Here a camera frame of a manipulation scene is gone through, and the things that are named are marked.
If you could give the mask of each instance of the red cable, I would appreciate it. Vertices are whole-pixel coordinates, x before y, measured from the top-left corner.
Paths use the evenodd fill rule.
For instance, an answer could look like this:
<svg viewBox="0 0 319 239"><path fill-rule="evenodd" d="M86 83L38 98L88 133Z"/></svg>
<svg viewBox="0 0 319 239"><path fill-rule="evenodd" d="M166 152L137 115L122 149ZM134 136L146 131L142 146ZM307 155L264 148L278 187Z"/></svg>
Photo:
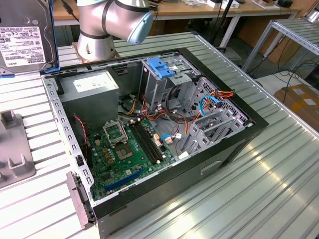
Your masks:
<svg viewBox="0 0 319 239"><path fill-rule="evenodd" d="M88 157L88 142L87 142L87 137L86 137L86 131L85 131L84 123L77 116L73 116L73 117L75 117L80 122L80 124L82 126L82 129L83 129L84 142L85 142L85 159L87 159L87 157Z"/></svg>

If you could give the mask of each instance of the table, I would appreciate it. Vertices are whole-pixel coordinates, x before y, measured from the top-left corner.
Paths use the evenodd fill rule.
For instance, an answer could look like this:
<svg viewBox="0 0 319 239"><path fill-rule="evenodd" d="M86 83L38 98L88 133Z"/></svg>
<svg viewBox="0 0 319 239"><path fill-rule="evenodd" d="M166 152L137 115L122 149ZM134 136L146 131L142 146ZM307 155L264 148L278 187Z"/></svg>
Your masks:
<svg viewBox="0 0 319 239"><path fill-rule="evenodd" d="M68 4L72 7L74 14L79 17L78 8L74 0L67 0ZM54 4L54 24L61 25L77 25L79 24L71 15L69 15L62 6L60 0ZM265 10L252 0L246 0L245 4L240 4L239 8L230 9L227 17L232 17L232 20L227 28L225 36L220 44L220 47L226 47L227 43L235 30L235 27L242 16L265 16L265 15L289 15L289 19L295 18L297 13L301 10L300 7L293 4L291 8ZM158 7L158 20L172 20L172 19L192 19L192 18L216 18L218 16L219 8L212 8L206 4L200 4L195 7L186 5L183 2L172 3L163 2Z"/></svg>
<svg viewBox="0 0 319 239"><path fill-rule="evenodd" d="M148 37L121 56L187 47L270 126L213 175L110 238L314 239L319 232L319 134L199 35ZM62 66L78 64L72 46L59 48ZM37 72L0 81L0 110L23 116L37 174L0 189L0 235L20 239L97 239L81 231L65 184L71 171Z"/></svg>
<svg viewBox="0 0 319 239"><path fill-rule="evenodd" d="M315 55L319 55L319 26L313 23L306 21L303 18L298 19L290 19L290 20L271 20L266 27L264 33L259 38L256 46L253 51L250 53L247 61L243 66L243 71L247 71L252 61L256 57L259 52L260 47L265 42L269 33L276 29L279 34L275 38L274 42L271 44L267 52L271 52L274 47L279 42L280 38L285 35L289 37L291 40L297 42L300 46L304 47L306 50L311 51ZM296 67L296 65L301 61L301 59L305 56L307 51L304 51L302 56L297 60L297 62L292 66L292 69Z"/></svg>

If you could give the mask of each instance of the hard drive label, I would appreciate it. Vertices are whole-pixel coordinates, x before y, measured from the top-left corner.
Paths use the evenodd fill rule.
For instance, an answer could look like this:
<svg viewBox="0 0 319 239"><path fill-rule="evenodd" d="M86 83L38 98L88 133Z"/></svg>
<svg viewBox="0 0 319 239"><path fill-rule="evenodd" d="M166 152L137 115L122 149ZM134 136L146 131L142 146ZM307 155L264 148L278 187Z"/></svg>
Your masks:
<svg viewBox="0 0 319 239"><path fill-rule="evenodd" d="M7 67L44 63L40 28L0 27L0 52Z"/></svg>

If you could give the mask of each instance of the motherboard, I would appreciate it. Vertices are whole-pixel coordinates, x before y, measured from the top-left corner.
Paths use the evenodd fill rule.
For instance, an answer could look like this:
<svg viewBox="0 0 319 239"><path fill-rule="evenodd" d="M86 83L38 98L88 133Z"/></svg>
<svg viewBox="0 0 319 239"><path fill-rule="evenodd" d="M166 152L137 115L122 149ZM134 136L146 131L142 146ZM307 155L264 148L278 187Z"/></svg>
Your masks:
<svg viewBox="0 0 319 239"><path fill-rule="evenodd" d="M88 137L95 201L175 162L167 146L157 140L157 132L147 119L127 124L117 121L103 128ZM117 138L127 140L116 143Z"/></svg>

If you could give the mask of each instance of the blue drive bay latch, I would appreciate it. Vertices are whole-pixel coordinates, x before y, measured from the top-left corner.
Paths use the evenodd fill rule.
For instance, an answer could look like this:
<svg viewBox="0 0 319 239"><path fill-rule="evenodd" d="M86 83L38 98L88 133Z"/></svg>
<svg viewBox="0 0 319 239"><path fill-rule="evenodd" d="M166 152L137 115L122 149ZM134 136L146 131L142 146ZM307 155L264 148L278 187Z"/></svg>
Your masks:
<svg viewBox="0 0 319 239"><path fill-rule="evenodd" d="M162 78L167 78L176 75L174 71L171 71L167 64L163 62L160 58L149 58L148 64L150 67Z"/></svg>

